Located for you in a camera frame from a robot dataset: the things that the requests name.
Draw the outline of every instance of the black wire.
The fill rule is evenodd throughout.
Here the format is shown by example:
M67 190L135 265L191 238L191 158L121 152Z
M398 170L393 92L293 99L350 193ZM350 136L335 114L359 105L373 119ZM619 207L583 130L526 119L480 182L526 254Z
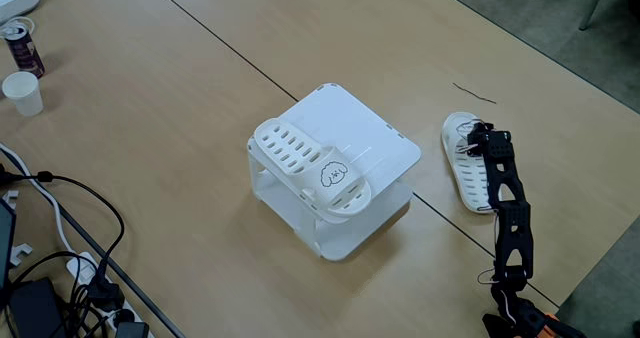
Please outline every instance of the black wire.
M103 317L97 310L93 309L91 306L89 306L89 312L91 312L91 314L96 317L98 323L100 323L101 319L104 319L104 321L100 324L100 333L102 337L107 338L107 320L109 319L109 316Z
M83 293L87 293L87 286L86 285L82 285L80 287L78 287L77 291L73 294L73 300L70 302L71 303L71 307L72 307L72 312L74 313L74 315L72 316L72 319L69 322L69 331L73 332L75 326L77 326L77 324L83 323L84 319L79 318L77 315L77 311L80 309L85 309L88 306L88 301L89 299L87 298L86 294L83 295Z
M13 282L11 282L12 287L10 288L11 291L13 291L13 289L15 288L15 286L17 286L18 284L20 284L20 282L22 282L22 280L29 275L29 273L31 273L34 269L36 269L40 264L45 263L47 261L50 261L54 258L58 258L58 257L73 257L73 258L79 258L79 259L84 259L85 261L89 262L89 264L91 264L93 266L94 269L96 268L96 265L93 264L92 261L90 261L89 259L76 254L76 253L72 253L72 252L55 252L55 253L51 253L48 256L42 258L41 260L39 260L38 262L36 262L35 264L33 264L31 267L27 268L24 272L22 272L22 274L20 274L18 276L18 278L16 278L16 280L14 280Z
M108 317L108 316L106 316L106 317L102 317L102 318L98 321L98 323L96 323L96 325L94 325L92 328L90 328L90 329L87 331L87 333L85 334L84 338L89 338L89 337L91 337L91 336L93 335L93 333L94 333L95 331L97 331L97 330L98 330L98 328L102 328L102 330L103 330L103 337L105 337L105 336L104 336L104 329L105 329L105 328L104 328L104 324L106 323L107 319L109 319L109 317Z
M68 334L72 334L73 333L72 335L78 335L78 332L80 331L80 328L82 327L82 324L87 319L87 315L89 315L89 302L86 299L83 302L84 303L82 304L82 314L80 315L80 319L78 320L78 323L76 323L76 325L71 327L71 329L68 332Z
M71 296L69 296L69 302L71 302L71 298L73 297L73 291L76 290L76 286L78 285L78 278L80 277L80 259L76 258L78 261L78 268L76 269L76 277L73 280L73 287L71 287Z
M11 324L11 320L9 318L9 307L4 308L4 318L7 321L7 327L9 327L9 332L11 333L11 337L16 338L16 331L13 329L13 324Z
M64 325L65 327L65 331L67 330L67 321L69 321L71 319L71 315L74 314L74 310L71 308L71 304L67 303L62 297L60 297L58 294L56 294L56 300L58 302L58 307L60 307L60 310L63 312L66 312L66 316L64 316L62 318L62 322L60 322L60 324L56 327L56 329L54 329L54 331L50 334L50 336L55 335L58 330Z
M88 331L89 331L89 329L91 329L91 328L89 328L89 326L87 325L87 322L82 322L82 324L80 324L80 328L82 328L85 332L88 332Z
M124 236L124 220L122 219L122 216L120 215L118 210L108 200L104 199L98 192L94 191L93 189L88 187L86 184L84 184L82 182L78 182L77 180L75 180L73 178L68 178L68 177L64 177L64 176L54 175L52 178L75 184L78 187L86 190L87 192L91 193L91 195L96 197L100 202L102 202L104 205L106 205L107 208L109 208L109 210L111 210L111 212L113 212L113 214L116 216L116 219L118 220L118 224L120 224L120 234L118 234L118 237L116 238L116 240L113 241L111 246L109 246L109 249L107 249L107 252L105 253L105 255L102 258L102 260L100 261L99 273L100 274L104 274L104 272L106 270L106 267L107 267L107 260L109 259L109 256L111 255L111 252L116 248L116 246L118 245L118 243L120 243L120 241L122 240L122 237Z
M71 305L71 307L75 307L80 300L81 297L81 293L85 293L88 289L88 286L86 284L82 284L80 286L78 286L78 288L71 292L71 298L69 299L69 304Z
M82 286L78 287L76 289L76 291L72 292L72 296L74 297L73 298L74 301L71 301L69 303L65 302L62 298L60 298L60 296L56 295L58 300L61 301L62 303L64 303L64 309L67 311L67 316L64 319L62 319L60 324L58 324L58 326L51 332L51 334L49 334L49 338L55 336L56 333L58 333L58 331L62 327L65 328L65 335L66 336L73 336L73 335L70 335L70 332L72 332L71 327L75 326L76 324L78 324L76 322L80 320L80 318L78 317L78 312L77 311L79 309L81 309L81 308L84 308L85 306L88 306L88 300L86 298L83 299L81 302L76 302L75 301L75 299L77 299L77 297L79 296L80 291L82 289L86 289L86 286L82 285Z

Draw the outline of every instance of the beige table surface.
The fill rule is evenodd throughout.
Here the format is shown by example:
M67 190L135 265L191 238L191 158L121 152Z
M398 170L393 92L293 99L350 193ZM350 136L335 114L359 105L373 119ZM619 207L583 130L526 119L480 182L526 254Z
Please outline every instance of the beige table surface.
M532 282L558 304L640 212L640 116L455 0L175 1L293 96L337 82L404 131L423 150L416 193L491 251L492 217L460 202L440 130L455 111L510 130Z
M338 264L256 201L246 141L295 102L169 0L43 0L31 17L45 111L23 118L0 100L0 137L33 171L81 180L121 210L114 258L187 336L485 336L495 304L476 275L491 257L419 200ZM6 49L0 62L0 75L14 70ZM49 187L111 242L117 225L93 198ZM20 189L16 243L34 245L30 264L61 244L51 208ZM70 281L61 262L49 267L34 278Z

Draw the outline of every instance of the power strip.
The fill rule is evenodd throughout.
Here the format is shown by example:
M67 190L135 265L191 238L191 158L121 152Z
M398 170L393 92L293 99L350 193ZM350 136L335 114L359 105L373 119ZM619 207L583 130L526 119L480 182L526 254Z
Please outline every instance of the power strip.
M98 263L96 263L96 261L93 259L91 254L89 254L89 252L82 252L80 253L80 255L82 257L87 258L88 260L93 262L93 264L98 266ZM89 262L85 261L84 259L76 259L76 258L71 259L70 261L67 262L67 270L69 271L69 273L71 273L71 275L75 279L76 273L78 272L78 261L80 261L80 275L78 276L78 284L89 284L89 282L91 282L91 279L93 279L93 276L96 274L95 269L91 264L89 264ZM136 322L142 322L142 319L140 319L140 317L138 316L138 313L136 313L136 311L133 310L133 307L131 307L131 304L129 304L128 300L126 299L124 300L124 304L122 305L122 308L132 311ZM103 317L109 317L107 319L107 323L109 324L109 327L111 327L111 329L113 329L113 331L116 332L117 328L113 324L113 318L115 317L115 314L113 314L112 312L104 312L101 309L97 309L97 308L96 310ZM149 332L149 335L147 337L155 338L151 332Z

